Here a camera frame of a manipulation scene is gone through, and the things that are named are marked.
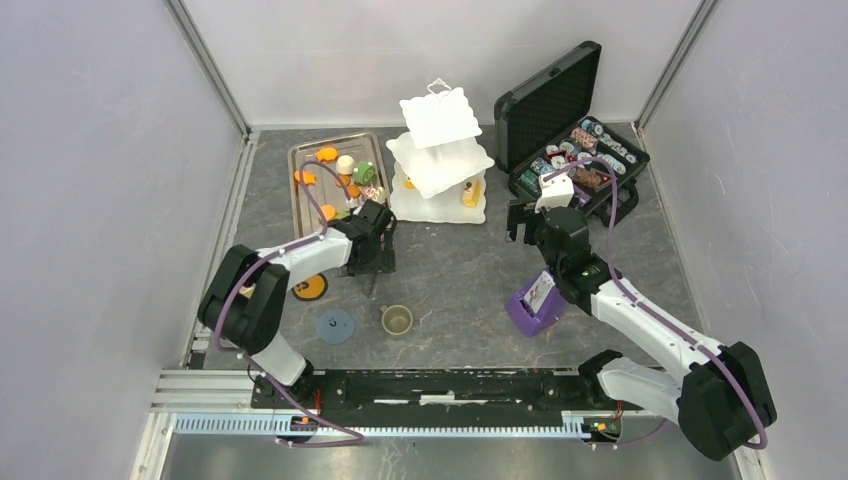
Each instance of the orange toy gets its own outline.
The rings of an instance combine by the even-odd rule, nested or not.
[[[315,152],[315,158],[324,163],[335,162],[339,158],[339,152],[333,147],[324,147]]]
[[[297,183],[302,183],[306,186],[315,185],[315,174],[303,172],[303,181],[300,181],[300,171],[294,172],[294,179]]]
[[[324,218],[327,220],[332,220],[336,217],[336,207],[332,205],[324,205],[321,207],[321,213],[324,214]]]

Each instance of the white wall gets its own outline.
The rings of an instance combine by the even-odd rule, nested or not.
[[[778,479],[845,478],[848,4],[721,2],[648,126],[712,333],[760,354]]]
[[[219,103],[161,1],[3,2],[0,477],[129,475],[235,162]]]
[[[638,115],[698,0],[186,0],[253,125],[402,124],[442,77],[478,119],[584,40],[604,47],[593,113]]]

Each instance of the purple container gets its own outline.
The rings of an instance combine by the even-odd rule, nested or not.
[[[566,306],[568,302],[553,285],[553,276],[546,268],[513,295],[506,302],[505,308],[521,333],[535,337],[556,323]]]

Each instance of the small cup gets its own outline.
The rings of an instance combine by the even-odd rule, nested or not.
[[[380,322],[389,335],[403,335],[412,328],[412,312],[403,305],[383,305],[380,311],[383,312]]]

